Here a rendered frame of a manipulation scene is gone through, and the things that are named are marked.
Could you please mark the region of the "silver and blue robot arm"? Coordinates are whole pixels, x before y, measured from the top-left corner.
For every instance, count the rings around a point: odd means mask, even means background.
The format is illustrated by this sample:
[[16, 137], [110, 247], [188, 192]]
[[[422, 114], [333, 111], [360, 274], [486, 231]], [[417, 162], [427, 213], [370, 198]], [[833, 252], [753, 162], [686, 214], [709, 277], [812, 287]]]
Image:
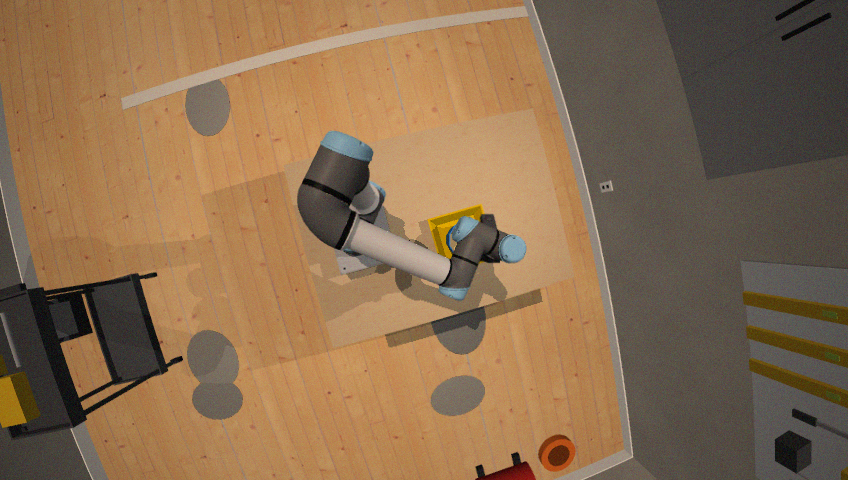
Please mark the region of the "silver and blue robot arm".
[[467, 216], [458, 220], [451, 259], [373, 225], [386, 192], [369, 181], [372, 156], [371, 147], [339, 131], [327, 132], [320, 142], [297, 204], [304, 223], [323, 243], [440, 285], [441, 294], [458, 301], [465, 298], [483, 253], [505, 263], [524, 258], [524, 240], [498, 230], [494, 214], [481, 214], [480, 222]]

